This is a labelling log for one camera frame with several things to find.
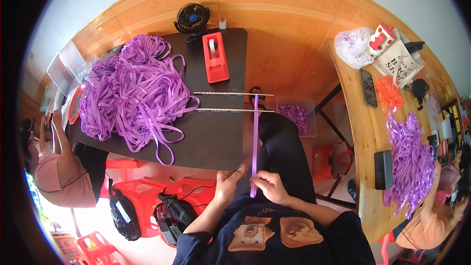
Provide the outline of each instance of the black table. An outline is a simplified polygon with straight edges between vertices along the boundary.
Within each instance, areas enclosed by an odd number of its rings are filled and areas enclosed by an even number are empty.
[[[202,42],[188,46],[185,43],[187,35],[178,33],[163,36],[172,46],[170,56],[181,54],[185,58],[186,68],[182,79],[191,93],[244,92],[247,31],[239,28],[214,29],[209,30],[209,33],[218,31],[221,31],[224,41],[230,80],[213,85],[208,83],[206,76]],[[179,58],[174,60],[174,65],[180,71],[182,64]],[[241,96],[198,95],[197,97],[200,99],[200,108],[244,108],[244,97]],[[187,107],[194,105],[196,105],[196,101],[191,99]],[[242,113],[192,111],[178,118],[173,125],[182,130],[185,135],[182,140],[169,144],[175,156],[173,165],[234,170],[242,162],[244,128],[244,115]],[[73,125],[68,126],[66,133],[69,141],[73,144],[80,142],[123,156],[158,162],[154,140],[151,140],[139,152],[131,152],[118,133],[113,133],[109,139],[103,142],[86,136],[80,129],[80,119]],[[164,135],[172,141],[177,139],[180,133],[172,131],[165,132]],[[170,162],[170,152],[164,145],[159,144],[158,154],[164,163],[168,164]]]

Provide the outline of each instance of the wooden table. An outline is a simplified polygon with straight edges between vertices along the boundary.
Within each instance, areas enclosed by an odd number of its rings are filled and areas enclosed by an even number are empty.
[[[358,70],[350,68],[342,61],[333,46],[333,40],[327,40],[329,49],[347,105],[350,119],[350,127],[355,149],[356,168],[356,210],[361,219],[363,232],[370,244],[396,228],[406,219],[406,209],[394,216],[396,204],[386,207],[383,203],[383,192],[374,189],[374,153],[382,150],[390,150],[389,131],[386,128],[386,117],[378,103],[376,109],[364,102],[362,83]],[[382,75],[372,66],[363,68],[371,73],[374,83]],[[418,120],[419,126],[424,128],[422,143],[427,144],[427,137],[431,135],[429,118],[425,107],[418,111],[419,103],[412,92],[401,90],[404,99],[403,108],[398,111],[394,118],[397,122],[406,120],[410,112],[413,112]]]

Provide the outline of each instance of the purple ribbon strip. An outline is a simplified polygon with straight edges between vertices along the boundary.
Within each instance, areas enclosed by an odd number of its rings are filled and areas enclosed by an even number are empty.
[[[406,217],[410,219],[432,186],[435,164],[432,147],[422,145],[417,117],[411,112],[405,123],[398,123],[392,117],[396,111],[396,107],[391,109],[386,119],[392,146],[393,185],[384,191],[383,200],[387,207],[392,202],[397,204],[395,216],[407,204]]]
[[[259,109],[259,95],[255,95],[255,103],[253,109]],[[253,113],[253,155],[252,155],[252,177],[257,176],[257,148],[259,142],[259,113]],[[254,198],[257,194],[257,187],[250,183],[250,197]]]
[[[117,132],[132,152],[154,139],[158,161],[173,164],[168,143],[183,139],[183,133],[172,122],[197,109],[200,102],[183,83],[183,69],[178,73],[173,66],[173,60],[180,57],[185,67],[183,56],[167,57],[170,51],[162,37],[143,34],[132,38],[118,55],[95,62],[79,100],[82,132],[100,141]],[[191,98],[198,105],[186,108]],[[163,131],[177,131],[181,136],[168,141]],[[169,164],[158,156],[159,143],[170,151]]]

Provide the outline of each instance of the toast print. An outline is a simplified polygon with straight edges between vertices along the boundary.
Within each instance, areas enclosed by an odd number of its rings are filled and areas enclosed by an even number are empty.
[[[302,217],[281,217],[280,239],[281,243],[288,248],[314,245],[324,240],[314,228],[312,220]]]
[[[245,217],[245,224],[240,225],[234,231],[234,238],[227,248],[235,251],[263,251],[267,240],[275,233],[267,225],[272,218]]]

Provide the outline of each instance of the black fan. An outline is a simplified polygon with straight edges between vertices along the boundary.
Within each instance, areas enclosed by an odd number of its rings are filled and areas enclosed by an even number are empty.
[[[187,39],[187,44],[192,44],[200,39],[206,31],[206,24],[209,21],[209,8],[198,3],[188,3],[180,8],[177,14],[177,21],[173,22],[178,32],[191,34]]]

